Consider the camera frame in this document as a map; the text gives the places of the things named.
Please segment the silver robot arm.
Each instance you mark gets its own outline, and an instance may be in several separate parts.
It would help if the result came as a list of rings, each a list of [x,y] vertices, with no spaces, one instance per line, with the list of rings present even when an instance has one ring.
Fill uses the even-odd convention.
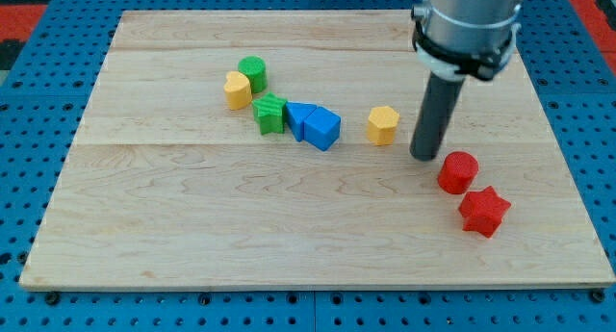
[[[516,49],[523,0],[422,0],[411,8],[418,58],[437,77],[490,81]]]

